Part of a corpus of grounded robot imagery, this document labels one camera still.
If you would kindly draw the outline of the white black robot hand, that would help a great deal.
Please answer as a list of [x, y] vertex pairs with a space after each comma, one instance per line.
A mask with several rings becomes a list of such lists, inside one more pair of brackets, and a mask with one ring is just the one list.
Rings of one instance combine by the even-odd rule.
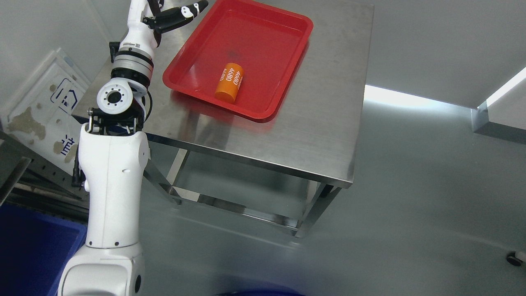
[[127, 19], [128, 32], [120, 42], [119, 49], [138, 49], [152, 57], [164, 33], [191, 23], [208, 5], [208, 1], [200, 0], [190, 5], [164, 9], [163, 0], [132, 0]]

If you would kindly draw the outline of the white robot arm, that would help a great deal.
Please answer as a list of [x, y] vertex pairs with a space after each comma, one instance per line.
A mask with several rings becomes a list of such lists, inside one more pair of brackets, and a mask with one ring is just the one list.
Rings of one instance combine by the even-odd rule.
[[110, 44], [111, 79], [81, 126], [74, 183], [90, 195], [85, 244], [67, 262], [59, 296], [139, 296], [145, 259], [139, 241], [143, 171], [150, 159], [143, 98], [154, 64], [135, 44]]

